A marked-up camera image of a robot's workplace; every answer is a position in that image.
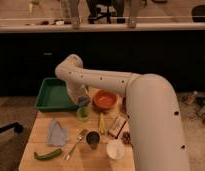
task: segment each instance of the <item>floor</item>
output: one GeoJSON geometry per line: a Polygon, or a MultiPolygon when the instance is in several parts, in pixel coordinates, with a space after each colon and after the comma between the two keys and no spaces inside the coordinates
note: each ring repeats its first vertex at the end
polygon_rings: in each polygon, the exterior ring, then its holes
{"type": "MultiPolygon", "coordinates": [[[[177,93],[187,142],[191,171],[205,171],[205,125],[195,114],[199,106],[187,105],[184,97],[191,93],[177,93]]],[[[0,126],[19,121],[24,125],[21,134],[9,130],[0,134],[0,171],[17,171],[36,118],[36,97],[0,97],[0,126]]]]}
{"type": "MultiPolygon", "coordinates": [[[[0,0],[0,25],[38,24],[43,20],[53,23],[54,19],[63,16],[59,0],[39,1],[40,5],[34,5],[30,13],[28,0],[0,0]]],[[[129,16],[130,4],[131,0],[125,0],[124,17],[126,18],[129,16]]],[[[165,3],[147,0],[146,6],[141,1],[137,15],[138,22],[192,22],[191,10],[197,5],[205,5],[205,0],[167,0],[165,3]]],[[[78,9],[81,22],[88,23],[89,11],[86,0],[79,1],[78,9]]]]}

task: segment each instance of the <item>orange bowl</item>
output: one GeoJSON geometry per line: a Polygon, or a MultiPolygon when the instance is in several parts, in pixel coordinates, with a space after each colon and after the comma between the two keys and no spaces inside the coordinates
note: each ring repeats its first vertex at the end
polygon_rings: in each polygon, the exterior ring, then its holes
{"type": "Polygon", "coordinates": [[[100,109],[111,109],[117,102],[116,94],[99,90],[93,97],[93,103],[100,109]]]}

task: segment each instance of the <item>box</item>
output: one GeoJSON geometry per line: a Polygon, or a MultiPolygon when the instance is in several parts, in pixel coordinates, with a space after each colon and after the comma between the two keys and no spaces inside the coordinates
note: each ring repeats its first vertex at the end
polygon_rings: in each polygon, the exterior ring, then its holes
{"type": "Polygon", "coordinates": [[[78,106],[67,94],[67,85],[57,78],[45,78],[40,87],[35,108],[41,112],[77,110],[78,106]]]}

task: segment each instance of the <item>green pepper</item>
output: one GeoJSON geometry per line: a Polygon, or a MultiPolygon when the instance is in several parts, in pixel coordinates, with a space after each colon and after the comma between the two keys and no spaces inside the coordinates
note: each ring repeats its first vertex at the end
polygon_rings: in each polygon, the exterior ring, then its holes
{"type": "Polygon", "coordinates": [[[59,156],[62,153],[62,149],[58,148],[48,154],[44,154],[44,155],[38,155],[36,152],[34,152],[34,158],[37,160],[50,160],[54,157],[59,156]]]}

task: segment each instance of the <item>metal cup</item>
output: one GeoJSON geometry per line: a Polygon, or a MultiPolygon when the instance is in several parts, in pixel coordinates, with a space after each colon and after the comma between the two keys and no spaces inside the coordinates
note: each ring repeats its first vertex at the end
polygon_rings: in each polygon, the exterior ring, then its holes
{"type": "Polygon", "coordinates": [[[97,149],[100,142],[100,135],[96,131],[91,131],[86,135],[86,142],[92,149],[97,149]]]}

